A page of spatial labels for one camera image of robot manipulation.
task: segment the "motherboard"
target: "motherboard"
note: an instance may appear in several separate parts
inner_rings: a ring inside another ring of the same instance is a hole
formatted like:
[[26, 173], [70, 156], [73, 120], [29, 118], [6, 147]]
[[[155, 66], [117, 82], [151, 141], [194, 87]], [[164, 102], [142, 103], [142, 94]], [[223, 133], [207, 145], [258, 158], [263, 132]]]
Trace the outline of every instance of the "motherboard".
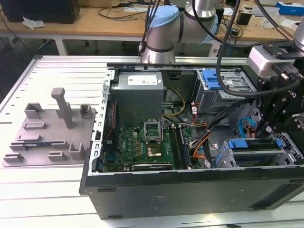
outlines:
[[[147, 139], [158, 134], [157, 125], [149, 128], [121, 127], [117, 152], [106, 155], [104, 167], [107, 172], [174, 170], [190, 166], [187, 147], [192, 140], [191, 130], [162, 127], [159, 141]], [[184, 144], [184, 148], [177, 147], [178, 140], [182, 141], [180, 145]]]

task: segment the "floor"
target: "floor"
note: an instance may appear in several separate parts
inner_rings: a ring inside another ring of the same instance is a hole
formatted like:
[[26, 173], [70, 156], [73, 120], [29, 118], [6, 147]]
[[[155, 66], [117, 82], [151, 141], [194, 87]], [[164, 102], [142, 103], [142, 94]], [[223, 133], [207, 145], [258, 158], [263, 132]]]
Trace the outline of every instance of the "floor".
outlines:
[[[47, 47], [38, 51], [38, 48], [43, 45], [42, 39], [22, 39], [24, 44], [29, 48], [31, 53], [26, 50], [23, 45], [17, 40], [13, 40], [14, 48], [11, 49], [5, 46], [0, 39], [0, 102], [13, 87], [19, 76], [27, 67], [33, 55], [58, 55], [55, 43], [51, 43]], [[101, 55], [101, 56], [136, 56], [138, 53], [139, 42], [125, 42], [125, 49], [122, 48], [120, 41], [99, 41], [99, 52], [95, 53], [93, 41], [89, 41], [90, 46], [86, 47], [82, 40], [66, 40], [66, 46], [69, 55]], [[180, 56], [181, 46], [175, 47], [175, 55]], [[210, 45], [195, 45], [187, 44], [184, 56], [191, 57], [207, 57], [209, 54]], [[247, 53], [243, 50], [230, 50], [226, 52], [230, 57], [247, 57]]]

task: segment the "metal slotted table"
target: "metal slotted table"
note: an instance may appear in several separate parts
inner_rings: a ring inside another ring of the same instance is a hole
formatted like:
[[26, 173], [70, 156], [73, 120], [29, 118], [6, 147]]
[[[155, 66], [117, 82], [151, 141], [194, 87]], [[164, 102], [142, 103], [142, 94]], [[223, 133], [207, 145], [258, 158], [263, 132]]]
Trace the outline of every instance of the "metal slotted table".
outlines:
[[[216, 58], [177, 58], [178, 63], [215, 64]], [[139, 63], [137, 57], [54, 57], [33, 59], [7, 97], [0, 104], [1, 157], [25, 118], [28, 102], [56, 109], [50, 97], [53, 87], [64, 87], [71, 107], [89, 103], [98, 108], [102, 85], [108, 72], [106, 63]], [[245, 64], [246, 59], [227, 58], [223, 62]], [[275, 210], [231, 212], [171, 217], [100, 220], [87, 196], [78, 193], [83, 165], [0, 167], [0, 227], [303, 227], [304, 193]]]

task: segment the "desk leg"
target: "desk leg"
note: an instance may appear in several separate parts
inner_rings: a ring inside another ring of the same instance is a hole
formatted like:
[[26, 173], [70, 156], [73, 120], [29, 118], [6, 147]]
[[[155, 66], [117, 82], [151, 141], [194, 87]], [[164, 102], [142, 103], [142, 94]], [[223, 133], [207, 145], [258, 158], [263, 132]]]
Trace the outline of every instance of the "desk leg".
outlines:
[[186, 51], [186, 44], [181, 44], [181, 47], [180, 47], [180, 54], [183, 55], [185, 54], [185, 51]]
[[98, 40], [94, 40], [94, 48], [95, 48], [95, 52], [99, 52]]
[[56, 42], [56, 45], [57, 45], [59, 55], [60, 56], [68, 56], [65, 41], [63, 39], [56, 38], [55, 42]]
[[13, 41], [11, 40], [11, 38], [10, 37], [3, 37], [3, 38], [1, 38], [1, 40], [2, 40], [2, 42], [5, 44], [5, 45], [7, 45], [9, 48], [14, 48], [15, 47], [15, 45], [14, 45], [14, 43], [13, 43]]
[[212, 45], [211, 45], [210, 52], [209, 52], [208, 56], [209, 57], [217, 57], [220, 45], [221, 45], [221, 43], [219, 43], [218, 41], [212, 40]]

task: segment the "computer case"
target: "computer case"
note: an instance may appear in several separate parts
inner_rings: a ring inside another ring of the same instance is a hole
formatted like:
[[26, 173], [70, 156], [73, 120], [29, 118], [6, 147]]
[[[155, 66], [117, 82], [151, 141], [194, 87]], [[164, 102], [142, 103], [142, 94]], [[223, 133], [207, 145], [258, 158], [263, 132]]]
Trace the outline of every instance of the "computer case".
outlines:
[[78, 0], [0, 0], [0, 4], [10, 22], [21, 22], [24, 16], [30, 20], [73, 24], [80, 12]]

